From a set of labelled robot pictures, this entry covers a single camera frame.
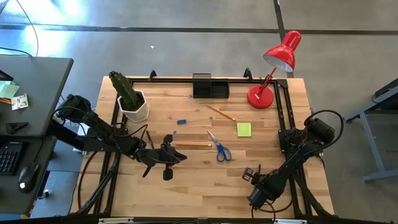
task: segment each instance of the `wooden tabletop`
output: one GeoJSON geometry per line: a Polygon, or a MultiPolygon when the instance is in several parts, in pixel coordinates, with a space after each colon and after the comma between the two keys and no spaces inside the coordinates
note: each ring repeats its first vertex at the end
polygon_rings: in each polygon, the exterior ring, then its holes
{"type": "MultiPolygon", "coordinates": [[[[310,115],[304,81],[300,78],[287,79],[296,127],[303,128],[305,118],[310,115]]],[[[257,169],[262,166],[266,174],[278,168],[284,161],[280,153],[277,131],[279,120],[275,101],[270,108],[257,110],[250,106],[246,94],[253,84],[230,84],[228,99],[193,99],[191,83],[135,83],[134,89],[142,90],[149,105],[149,118],[141,123],[127,122],[130,131],[147,123],[149,133],[159,147],[166,134],[174,136],[176,142],[201,142],[211,147],[176,146],[176,150],[188,159],[174,165],[174,178],[164,181],[164,166],[156,165],[146,178],[142,174],[144,164],[122,156],[116,190],[113,200],[112,216],[129,217],[223,217],[249,218],[251,208],[247,196],[253,186],[241,178],[246,167],[257,169]],[[228,113],[236,122],[250,122],[252,137],[238,138],[236,123],[206,106],[228,113]],[[186,119],[186,124],[177,125],[177,120],[186,119]],[[232,161],[217,162],[216,147],[206,130],[232,153],[232,161]]],[[[281,92],[284,114],[284,94],[281,92]]],[[[99,93],[96,112],[106,122],[111,122],[116,91],[110,79],[104,77],[99,93]]],[[[81,186],[81,201],[84,203],[93,193],[100,179],[104,153],[99,152],[89,164],[81,186]]],[[[325,171],[321,161],[310,158],[304,165],[307,185],[323,207],[333,213],[325,171]]],[[[108,187],[105,189],[103,206],[106,204],[108,187]]],[[[302,194],[298,190],[300,208],[304,211],[302,194]]],[[[285,207],[290,202],[289,183],[284,194],[273,206],[285,207]]],[[[77,191],[71,212],[77,210],[77,191]]],[[[277,218],[292,218],[293,209],[278,213],[277,218]]],[[[273,214],[254,212],[254,217],[272,218],[273,214]]]]}

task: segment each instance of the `computer mouse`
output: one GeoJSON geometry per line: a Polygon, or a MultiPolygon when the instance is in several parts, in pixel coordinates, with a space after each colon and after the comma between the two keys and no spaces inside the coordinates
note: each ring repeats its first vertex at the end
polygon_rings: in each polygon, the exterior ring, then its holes
{"type": "Polygon", "coordinates": [[[33,190],[37,181],[39,168],[40,166],[34,162],[22,168],[18,181],[18,189],[21,193],[27,194],[33,190]]]}

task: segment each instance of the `lamp shade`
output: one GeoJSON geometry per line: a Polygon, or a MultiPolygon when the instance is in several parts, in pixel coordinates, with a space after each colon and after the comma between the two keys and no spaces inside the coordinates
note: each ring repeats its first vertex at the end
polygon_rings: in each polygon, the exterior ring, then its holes
{"type": "Polygon", "coordinates": [[[289,31],[282,43],[267,50],[262,56],[266,62],[285,72],[293,72],[295,67],[294,50],[301,40],[298,31],[289,31]]]}

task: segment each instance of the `green sticky note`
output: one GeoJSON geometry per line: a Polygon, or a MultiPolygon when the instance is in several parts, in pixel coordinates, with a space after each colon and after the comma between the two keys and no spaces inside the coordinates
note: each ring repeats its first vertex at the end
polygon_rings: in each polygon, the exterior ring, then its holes
{"type": "Polygon", "coordinates": [[[1,85],[0,97],[11,99],[18,91],[19,86],[17,85],[1,85]]]}
{"type": "Polygon", "coordinates": [[[251,137],[251,123],[237,123],[238,137],[251,137]]]}
{"type": "Polygon", "coordinates": [[[15,85],[12,81],[0,81],[0,85],[15,85]]]}

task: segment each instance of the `lamp base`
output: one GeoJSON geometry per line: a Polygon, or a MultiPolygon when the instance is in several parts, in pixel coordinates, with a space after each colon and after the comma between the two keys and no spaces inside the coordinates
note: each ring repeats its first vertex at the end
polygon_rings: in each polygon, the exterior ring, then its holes
{"type": "Polygon", "coordinates": [[[274,93],[268,88],[265,87],[260,95],[256,96],[256,93],[259,91],[260,86],[254,86],[248,91],[248,102],[254,108],[257,109],[266,109],[268,108],[272,102],[274,101],[274,93]]]}

